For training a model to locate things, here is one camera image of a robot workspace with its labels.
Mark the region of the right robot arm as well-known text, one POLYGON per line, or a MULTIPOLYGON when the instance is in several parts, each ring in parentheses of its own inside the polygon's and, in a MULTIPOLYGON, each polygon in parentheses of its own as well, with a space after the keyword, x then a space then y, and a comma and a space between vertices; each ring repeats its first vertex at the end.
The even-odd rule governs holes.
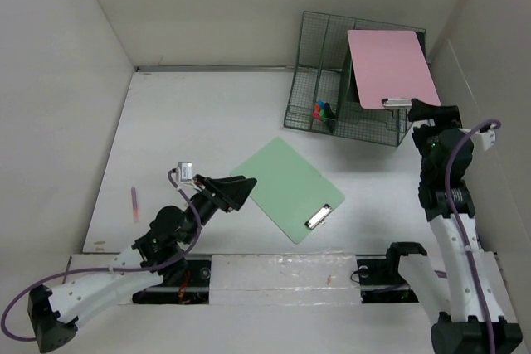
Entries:
POLYGON ((417 123, 412 139, 421 155, 418 198, 436 237, 444 277, 415 242, 393 242, 383 262, 392 282, 412 288, 431 323, 435 353, 512 353, 523 341, 521 327, 508 321, 485 272, 476 231, 475 205, 465 172, 476 146, 494 145, 501 122, 487 119, 463 127, 456 106, 436 106, 419 99, 399 99, 417 123))

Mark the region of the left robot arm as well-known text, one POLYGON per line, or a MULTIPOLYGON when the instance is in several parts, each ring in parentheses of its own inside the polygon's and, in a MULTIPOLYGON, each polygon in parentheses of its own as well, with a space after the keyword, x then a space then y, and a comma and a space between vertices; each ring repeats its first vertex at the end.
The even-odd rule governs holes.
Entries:
POLYGON ((165 206, 147 233, 102 270, 55 288, 38 284, 28 294, 28 316, 41 353, 65 346, 78 329, 108 307, 144 289, 179 283, 188 270, 186 256, 217 211, 238 211, 257 184, 243 176, 213 179, 196 175, 196 193, 187 208, 165 206))

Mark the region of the green clipboard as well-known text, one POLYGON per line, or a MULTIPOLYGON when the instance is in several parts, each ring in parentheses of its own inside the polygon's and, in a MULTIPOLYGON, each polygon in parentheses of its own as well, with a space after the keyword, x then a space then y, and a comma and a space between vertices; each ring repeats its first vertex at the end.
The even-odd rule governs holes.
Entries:
POLYGON ((272 139, 231 175, 256 179, 251 199, 295 244, 345 200, 345 195, 283 138, 272 139))

